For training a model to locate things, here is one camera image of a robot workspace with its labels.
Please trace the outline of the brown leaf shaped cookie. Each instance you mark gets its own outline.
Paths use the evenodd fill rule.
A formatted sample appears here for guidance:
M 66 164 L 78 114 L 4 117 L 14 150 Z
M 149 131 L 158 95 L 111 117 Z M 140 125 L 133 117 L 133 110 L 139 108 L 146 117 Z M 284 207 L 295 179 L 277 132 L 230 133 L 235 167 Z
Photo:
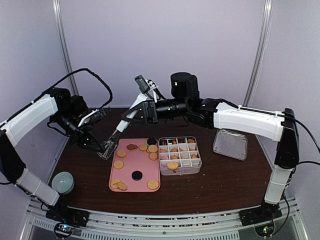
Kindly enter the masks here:
M 138 145 L 133 144 L 133 143 L 130 143 L 130 144 L 128 144 L 128 145 L 126 146 L 126 148 L 131 151 L 131 150 L 137 149 L 137 148 L 138 148 Z

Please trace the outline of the large round tan cookie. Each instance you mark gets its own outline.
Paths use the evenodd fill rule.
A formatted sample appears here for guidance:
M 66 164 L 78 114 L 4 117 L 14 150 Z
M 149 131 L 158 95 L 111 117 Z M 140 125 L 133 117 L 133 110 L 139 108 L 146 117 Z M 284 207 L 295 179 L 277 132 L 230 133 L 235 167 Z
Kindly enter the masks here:
M 179 164 L 177 163 L 177 162 L 174 162 L 174 161 L 171 161 L 171 162 L 168 162 L 167 163 L 167 168 L 169 169 L 169 170 L 176 170 L 176 169 L 178 169 L 178 167 L 179 167 Z

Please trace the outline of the metal serving tongs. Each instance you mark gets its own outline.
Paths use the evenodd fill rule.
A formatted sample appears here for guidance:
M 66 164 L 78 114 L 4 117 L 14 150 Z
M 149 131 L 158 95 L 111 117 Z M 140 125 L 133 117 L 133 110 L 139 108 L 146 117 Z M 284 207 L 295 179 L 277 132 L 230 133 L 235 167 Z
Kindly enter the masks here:
M 133 102 L 133 104 L 131 105 L 130 108 L 132 108 L 133 106 L 147 100 L 147 96 L 144 95 L 143 93 L 140 93 L 137 98 L 135 99 L 135 101 Z M 120 136 L 122 135 L 123 131 L 129 126 L 130 121 L 125 121 L 125 120 L 121 120 L 119 122 L 119 124 L 117 125 L 115 131 L 113 132 L 113 134 L 109 137 L 109 139 L 107 141 L 105 141 L 103 144 L 106 148 L 106 150 L 104 152 L 98 152 L 97 155 L 103 159 L 103 160 L 107 160 L 108 158 L 110 158 L 112 156 L 112 154 L 114 153 L 114 151 L 117 149 L 118 144 L 119 144 L 119 140 L 120 140 Z

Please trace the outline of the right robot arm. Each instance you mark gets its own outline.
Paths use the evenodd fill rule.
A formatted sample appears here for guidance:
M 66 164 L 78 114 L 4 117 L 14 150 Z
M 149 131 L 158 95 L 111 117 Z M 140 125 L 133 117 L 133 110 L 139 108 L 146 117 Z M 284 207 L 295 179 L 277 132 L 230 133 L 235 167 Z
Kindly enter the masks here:
M 222 98 L 200 98 L 198 80 L 188 72 L 170 76 L 172 99 L 147 100 L 151 90 L 142 75 L 135 77 L 141 93 L 130 109 L 121 115 L 116 127 L 125 130 L 131 121 L 144 125 L 159 119 L 185 116 L 190 123 L 207 129 L 226 129 L 266 137 L 277 142 L 276 157 L 264 195 L 256 210 L 259 220 L 268 220 L 275 212 L 293 169 L 299 163 L 299 136 L 294 111 L 266 111 L 242 107 Z

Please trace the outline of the chocolate swirl cookie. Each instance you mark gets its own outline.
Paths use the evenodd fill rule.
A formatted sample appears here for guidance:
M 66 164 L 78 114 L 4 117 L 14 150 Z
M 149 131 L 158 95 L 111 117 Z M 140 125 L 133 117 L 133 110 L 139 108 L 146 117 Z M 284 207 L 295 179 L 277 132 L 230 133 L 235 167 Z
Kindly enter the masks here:
M 168 142 L 166 140 L 162 140 L 160 143 L 161 146 L 167 146 Z

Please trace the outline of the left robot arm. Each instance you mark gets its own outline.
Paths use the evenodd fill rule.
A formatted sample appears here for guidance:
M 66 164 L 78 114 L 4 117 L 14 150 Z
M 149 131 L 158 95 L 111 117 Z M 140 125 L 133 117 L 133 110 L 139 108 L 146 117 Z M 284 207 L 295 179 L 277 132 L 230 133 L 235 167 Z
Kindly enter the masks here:
M 103 116 L 102 108 L 88 110 L 84 98 L 71 95 L 66 88 L 46 90 L 1 123 L 0 172 L 8 184 L 53 206 L 51 211 L 61 222 L 69 221 L 71 209 L 57 203 L 60 194 L 45 179 L 63 142 L 56 132 L 46 136 L 46 122 L 57 124 L 58 130 L 80 148 L 102 152 L 105 148 L 93 125 Z

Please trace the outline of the pink round cookie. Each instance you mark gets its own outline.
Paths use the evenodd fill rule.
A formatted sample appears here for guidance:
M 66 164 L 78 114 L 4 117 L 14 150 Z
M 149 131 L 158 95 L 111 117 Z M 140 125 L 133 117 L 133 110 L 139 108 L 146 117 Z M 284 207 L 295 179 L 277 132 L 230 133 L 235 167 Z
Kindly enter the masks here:
M 169 160 L 169 157 L 167 155 L 162 155 L 161 160 Z

